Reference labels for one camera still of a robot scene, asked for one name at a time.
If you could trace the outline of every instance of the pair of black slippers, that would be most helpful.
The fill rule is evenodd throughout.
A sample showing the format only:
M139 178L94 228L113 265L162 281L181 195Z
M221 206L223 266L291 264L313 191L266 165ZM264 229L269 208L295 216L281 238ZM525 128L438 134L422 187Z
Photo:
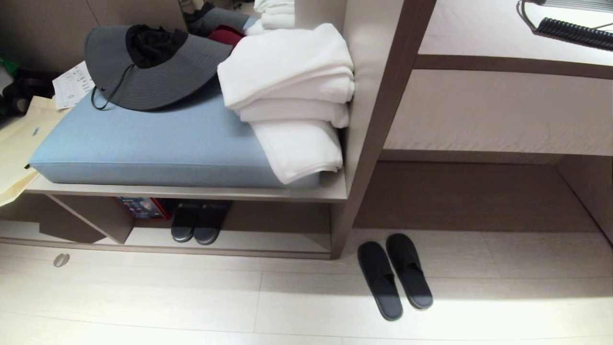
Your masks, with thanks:
M386 247L411 305L417 309L431 307L432 292L415 244L409 237L395 234L387 238ZM402 304L385 250L377 242L366 242L359 247L357 257L381 315L389 321L398 320L402 316Z
M184 201L175 209L170 233L176 242L187 242L192 237L207 246L215 242L221 225L232 205L231 201Z

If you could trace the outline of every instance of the black coiled cord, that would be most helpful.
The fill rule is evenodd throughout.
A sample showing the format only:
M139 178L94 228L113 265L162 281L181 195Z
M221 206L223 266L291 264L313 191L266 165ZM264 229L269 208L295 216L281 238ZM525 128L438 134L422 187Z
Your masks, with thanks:
M613 33L607 31L575 25L551 18L544 18L538 28L535 27L526 16L525 3L526 0L521 0L520 3L518 2L518 7L521 5L520 15L535 34L560 39L569 43L581 44L587 47L613 50Z

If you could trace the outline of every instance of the white towel stack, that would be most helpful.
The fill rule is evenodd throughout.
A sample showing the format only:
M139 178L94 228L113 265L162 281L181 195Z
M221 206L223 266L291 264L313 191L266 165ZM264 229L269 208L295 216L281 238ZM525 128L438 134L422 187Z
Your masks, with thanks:
M226 107L249 122L284 184L338 171L353 62L332 24L243 38L217 68Z
M253 9L261 13L262 18L245 31L247 36L295 26L294 0L256 0Z

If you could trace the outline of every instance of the box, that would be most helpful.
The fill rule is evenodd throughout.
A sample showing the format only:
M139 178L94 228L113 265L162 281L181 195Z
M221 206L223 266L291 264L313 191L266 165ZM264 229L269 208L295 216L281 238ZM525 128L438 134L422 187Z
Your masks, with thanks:
M164 202L156 198L116 198L134 219L170 219L171 210L165 208Z

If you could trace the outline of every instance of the white tile floor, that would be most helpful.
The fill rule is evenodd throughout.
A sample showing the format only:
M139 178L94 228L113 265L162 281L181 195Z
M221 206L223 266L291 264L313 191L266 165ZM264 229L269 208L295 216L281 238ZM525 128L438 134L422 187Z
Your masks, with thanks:
M435 296L385 321L356 261L0 244L0 344L613 344L600 233L406 230ZM53 266L70 254L62 268Z

